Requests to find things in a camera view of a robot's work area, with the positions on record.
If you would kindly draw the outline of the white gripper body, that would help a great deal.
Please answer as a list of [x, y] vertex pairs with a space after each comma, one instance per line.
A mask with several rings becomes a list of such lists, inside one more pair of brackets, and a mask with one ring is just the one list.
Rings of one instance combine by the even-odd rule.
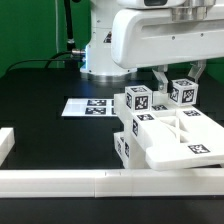
[[113, 21], [111, 55], [125, 69], [223, 57], [224, 6], [189, 22], [174, 22], [170, 9], [120, 10]]

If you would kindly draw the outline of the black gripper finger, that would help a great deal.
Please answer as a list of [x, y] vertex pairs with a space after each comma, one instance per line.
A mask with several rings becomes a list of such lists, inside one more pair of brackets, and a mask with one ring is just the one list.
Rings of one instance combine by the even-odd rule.
[[188, 73], [188, 76], [195, 83], [197, 83], [199, 78], [203, 74], [205, 68], [206, 68], [206, 61], [205, 60], [194, 61], [194, 62], [191, 63], [191, 69]]
[[167, 65], [159, 65], [152, 69], [156, 79], [158, 80], [158, 91], [166, 93], [168, 90], [168, 79], [166, 72], [168, 71]]

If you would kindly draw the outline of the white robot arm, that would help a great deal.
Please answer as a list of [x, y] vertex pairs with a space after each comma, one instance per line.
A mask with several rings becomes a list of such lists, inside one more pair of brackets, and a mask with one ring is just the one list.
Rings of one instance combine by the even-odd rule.
[[224, 57], [224, 0], [90, 0], [91, 39], [83, 73], [105, 81], [151, 67], [168, 91], [170, 64], [190, 62], [198, 79]]

